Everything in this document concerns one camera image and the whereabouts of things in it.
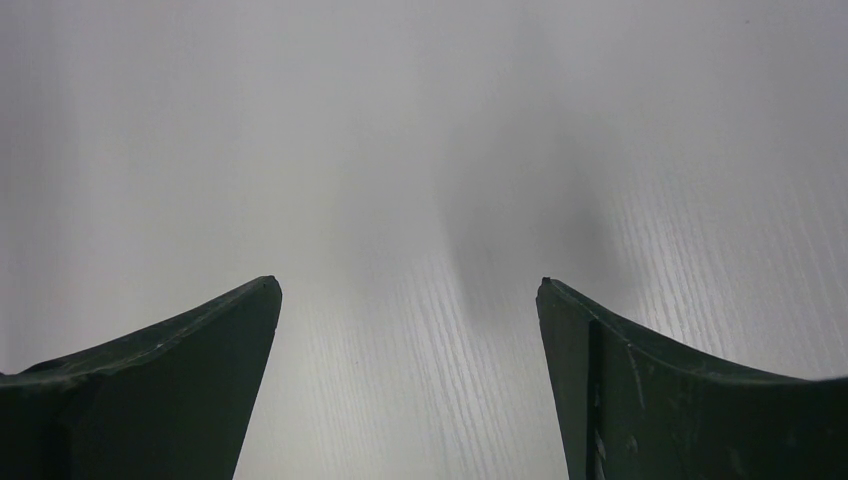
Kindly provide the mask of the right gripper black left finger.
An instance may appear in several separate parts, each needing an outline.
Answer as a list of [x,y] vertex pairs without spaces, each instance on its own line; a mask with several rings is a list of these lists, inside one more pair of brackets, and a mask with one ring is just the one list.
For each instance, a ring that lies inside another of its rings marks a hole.
[[262,276],[1,378],[5,479],[230,479],[283,294]]

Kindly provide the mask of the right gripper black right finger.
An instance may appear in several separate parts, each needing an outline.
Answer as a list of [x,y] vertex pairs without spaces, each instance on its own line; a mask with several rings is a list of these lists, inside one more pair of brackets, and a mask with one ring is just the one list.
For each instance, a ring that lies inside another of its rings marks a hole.
[[544,278],[536,306],[572,479],[843,479],[847,381],[696,350]]

